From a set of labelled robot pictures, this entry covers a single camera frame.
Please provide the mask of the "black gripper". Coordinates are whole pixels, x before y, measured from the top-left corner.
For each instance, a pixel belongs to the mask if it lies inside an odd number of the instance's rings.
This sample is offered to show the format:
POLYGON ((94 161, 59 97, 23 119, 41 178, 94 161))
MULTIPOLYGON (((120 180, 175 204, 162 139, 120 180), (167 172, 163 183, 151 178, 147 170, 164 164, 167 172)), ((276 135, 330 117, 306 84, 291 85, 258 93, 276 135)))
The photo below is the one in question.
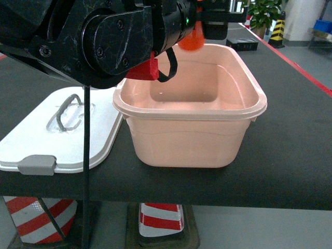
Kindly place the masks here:
POLYGON ((230 1, 198 1, 198 21, 202 23, 203 35, 209 40, 224 40, 229 23, 246 20, 246 4, 241 12, 229 11, 230 1))

